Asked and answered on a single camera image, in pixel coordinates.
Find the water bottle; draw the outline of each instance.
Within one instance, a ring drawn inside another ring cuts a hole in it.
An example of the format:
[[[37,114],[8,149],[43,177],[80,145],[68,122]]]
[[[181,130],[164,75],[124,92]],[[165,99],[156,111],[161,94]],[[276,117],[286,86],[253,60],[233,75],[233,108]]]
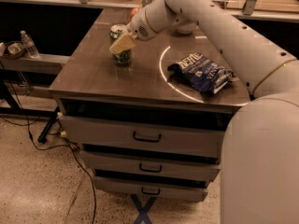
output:
[[[38,50],[36,48],[34,41],[32,40],[31,36],[26,34],[25,31],[21,31],[21,42],[25,46],[25,48],[31,58],[39,57],[39,53],[38,53]]]

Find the blue chip bag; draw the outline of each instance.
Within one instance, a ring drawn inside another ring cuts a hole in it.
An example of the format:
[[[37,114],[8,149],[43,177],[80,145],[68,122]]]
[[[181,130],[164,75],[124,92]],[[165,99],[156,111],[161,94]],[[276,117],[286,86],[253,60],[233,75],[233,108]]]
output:
[[[168,66],[168,71],[183,76],[197,91],[217,93],[235,77],[233,71],[196,52]]]

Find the drawer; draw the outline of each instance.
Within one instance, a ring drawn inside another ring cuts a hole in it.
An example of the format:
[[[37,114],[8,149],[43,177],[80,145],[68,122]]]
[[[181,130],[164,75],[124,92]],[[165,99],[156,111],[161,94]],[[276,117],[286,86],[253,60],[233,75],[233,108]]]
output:
[[[97,189],[103,191],[149,195],[169,199],[201,202],[207,196],[205,189],[183,189],[175,186],[147,184],[114,178],[95,177],[93,183]]]
[[[220,157],[224,132],[103,119],[60,117],[72,142]]]
[[[215,180],[220,171],[219,165],[175,162],[140,157],[80,152],[80,157],[91,169],[122,172],[136,175],[154,175],[180,180],[204,181],[205,187]]]

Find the drawer handle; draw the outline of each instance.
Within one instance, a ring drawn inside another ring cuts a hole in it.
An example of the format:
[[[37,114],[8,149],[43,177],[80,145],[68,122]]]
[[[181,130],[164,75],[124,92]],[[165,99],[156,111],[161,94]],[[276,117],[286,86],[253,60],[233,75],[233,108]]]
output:
[[[138,138],[137,137],[137,132],[133,132],[133,138],[136,141],[140,141],[140,142],[148,142],[148,143],[159,143],[161,141],[161,134],[159,133],[157,139],[146,139],[146,138]]]
[[[145,191],[145,188],[142,187],[141,189],[141,192],[145,195],[155,195],[155,196],[158,196],[160,194],[160,189],[157,190],[157,192],[148,192],[148,191]]]
[[[162,165],[160,165],[159,170],[151,170],[151,169],[145,169],[142,167],[142,163],[139,164],[139,169],[143,172],[149,172],[149,173],[160,173],[162,171]]]

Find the can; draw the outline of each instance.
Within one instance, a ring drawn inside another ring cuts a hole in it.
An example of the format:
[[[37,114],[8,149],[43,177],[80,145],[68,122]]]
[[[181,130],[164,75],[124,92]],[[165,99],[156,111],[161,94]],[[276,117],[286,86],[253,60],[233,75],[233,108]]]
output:
[[[128,32],[128,29],[123,24],[116,24],[110,28],[110,42],[111,44],[116,41],[122,33]],[[119,54],[112,54],[113,60],[115,64],[118,65],[127,65],[131,63],[132,52],[130,49],[124,50]]]

